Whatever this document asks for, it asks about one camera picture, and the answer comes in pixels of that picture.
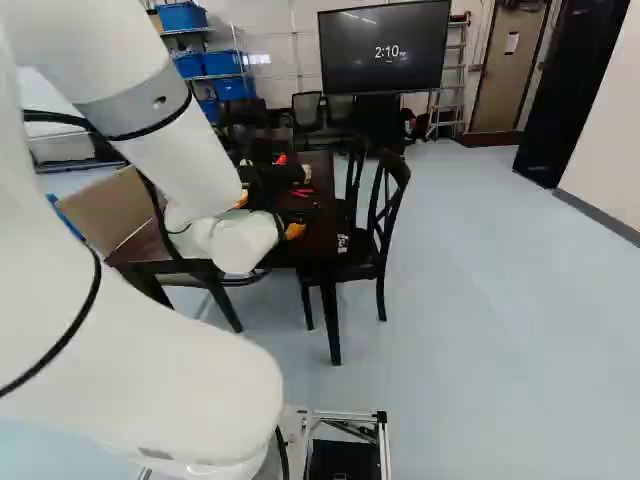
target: door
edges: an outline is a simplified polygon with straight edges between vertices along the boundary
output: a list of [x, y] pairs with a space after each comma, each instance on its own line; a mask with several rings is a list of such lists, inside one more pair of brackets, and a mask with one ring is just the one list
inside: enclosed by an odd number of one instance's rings
[[542, 35], [547, 3], [510, 10], [496, 5], [485, 66], [471, 117], [472, 132], [513, 130]]

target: black monitor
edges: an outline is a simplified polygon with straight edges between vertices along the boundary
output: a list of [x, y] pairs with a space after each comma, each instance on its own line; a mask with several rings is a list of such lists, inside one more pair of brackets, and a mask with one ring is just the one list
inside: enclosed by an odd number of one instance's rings
[[450, 3], [432, 0], [318, 12], [324, 92], [439, 87]]

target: orange object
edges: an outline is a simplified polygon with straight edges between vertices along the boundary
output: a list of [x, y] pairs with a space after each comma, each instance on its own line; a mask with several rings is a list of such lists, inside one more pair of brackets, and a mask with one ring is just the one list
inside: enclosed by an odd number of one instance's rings
[[242, 208], [247, 204], [248, 201], [249, 201], [249, 191], [243, 189], [242, 194], [240, 195], [240, 199], [236, 202], [233, 208]]
[[299, 223], [290, 223], [287, 227], [287, 231], [285, 232], [285, 237], [287, 238], [287, 240], [293, 240], [294, 238], [302, 235], [306, 228], [306, 225], [301, 225]]

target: blue storage bin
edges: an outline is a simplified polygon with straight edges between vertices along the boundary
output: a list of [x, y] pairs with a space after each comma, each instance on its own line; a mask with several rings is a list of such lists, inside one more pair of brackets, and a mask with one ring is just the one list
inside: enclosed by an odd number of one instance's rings
[[242, 57], [235, 50], [222, 50], [220, 52], [205, 52], [202, 54], [202, 63], [207, 75], [231, 75], [242, 72]]
[[207, 11], [195, 3], [156, 5], [164, 30], [189, 30], [207, 26]]
[[211, 123], [218, 123], [218, 100], [207, 98], [206, 100], [199, 100], [198, 103], [207, 120]]
[[173, 60], [178, 72], [184, 78], [200, 77], [204, 75], [204, 68], [202, 66], [202, 59], [199, 53], [193, 53], [191, 55], [183, 55], [182, 57], [175, 58]]
[[213, 81], [219, 101], [240, 100], [242, 98], [256, 98], [256, 84], [252, 77], [245, 77], [247, 91], [244, 88], [242, 77], [218, 78]]

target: black door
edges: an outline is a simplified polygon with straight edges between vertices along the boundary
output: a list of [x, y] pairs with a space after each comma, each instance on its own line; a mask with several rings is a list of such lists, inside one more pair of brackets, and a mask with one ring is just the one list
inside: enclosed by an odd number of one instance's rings
[[565, 0], [514, 171], [543, 187], [558, 186], [598, 92], [628, 5], [629, 0]]

